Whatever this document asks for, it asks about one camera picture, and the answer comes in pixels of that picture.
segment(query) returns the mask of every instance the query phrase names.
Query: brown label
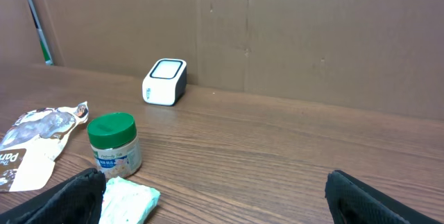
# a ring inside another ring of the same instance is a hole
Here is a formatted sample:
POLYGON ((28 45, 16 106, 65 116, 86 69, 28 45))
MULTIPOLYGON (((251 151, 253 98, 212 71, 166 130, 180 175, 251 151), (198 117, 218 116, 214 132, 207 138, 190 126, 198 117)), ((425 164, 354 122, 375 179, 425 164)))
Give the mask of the brown label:
POLYGON ((0 150, 0 192, 8 192, 23 161, 26 149, 0 150))

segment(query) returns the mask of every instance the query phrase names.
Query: crumpled plastic packaging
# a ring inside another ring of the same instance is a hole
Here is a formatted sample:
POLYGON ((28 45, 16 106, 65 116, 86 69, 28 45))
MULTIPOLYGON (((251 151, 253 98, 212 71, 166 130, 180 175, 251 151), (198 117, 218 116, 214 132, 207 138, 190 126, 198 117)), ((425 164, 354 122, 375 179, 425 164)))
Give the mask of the crumpled plastic packaging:
POLYGON ((41 189, 69 134, 88 120, 87 102, 21 115, 0 141, 0 192, 41 189))
POLYGON ((160 192, 120 177, 110 179, 103 194, 99 224, 143 223, 159 200, 160 192))

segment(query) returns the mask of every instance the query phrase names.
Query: plastic jar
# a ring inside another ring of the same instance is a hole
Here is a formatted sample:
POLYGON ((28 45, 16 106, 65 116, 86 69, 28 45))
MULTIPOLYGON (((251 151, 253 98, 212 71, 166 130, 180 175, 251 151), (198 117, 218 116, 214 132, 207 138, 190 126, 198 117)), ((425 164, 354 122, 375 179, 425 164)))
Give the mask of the plastic jar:
POLYGON ((142 165, 136 124, 130 114, 103 115, 91 121, 87 130, 97 168, 106 178, 127 177, 142 165))

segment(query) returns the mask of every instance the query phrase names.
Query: blue label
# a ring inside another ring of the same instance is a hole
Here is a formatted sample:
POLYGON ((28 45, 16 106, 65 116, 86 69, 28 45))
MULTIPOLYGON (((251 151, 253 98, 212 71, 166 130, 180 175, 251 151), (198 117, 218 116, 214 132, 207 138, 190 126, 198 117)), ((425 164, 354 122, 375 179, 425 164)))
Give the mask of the blue label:
POLYGON ((119 157, 117 159, 110 159, 110 160, 104 160, 100 158, 96 158, 97 162, 99 162, 100 166, 105 169, 112 168, 116 165, 120 164, 129 164, 129 161, 127 159, 127 155, 124 157, 119 157))

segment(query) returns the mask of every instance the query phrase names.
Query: cardboard panel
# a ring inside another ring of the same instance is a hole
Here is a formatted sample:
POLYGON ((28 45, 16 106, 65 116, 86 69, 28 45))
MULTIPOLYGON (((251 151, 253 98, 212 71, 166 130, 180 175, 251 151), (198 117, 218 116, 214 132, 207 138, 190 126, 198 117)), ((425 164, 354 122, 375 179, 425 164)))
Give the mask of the cardboard panel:
POLYGON ((180 58, 197 81, 196 0, 36 2, 59 64, 141 77, 160 58, 180 58))
POLYGON ((444 0, 250 0, 246 91, 444 119, 444 0))
POLYGON ((248 0, 197 0, 199 85, 244 90, 248 0))
POLYGON ((44 64, 43 52, 27 0, 0 0, 0 62, 44 64))

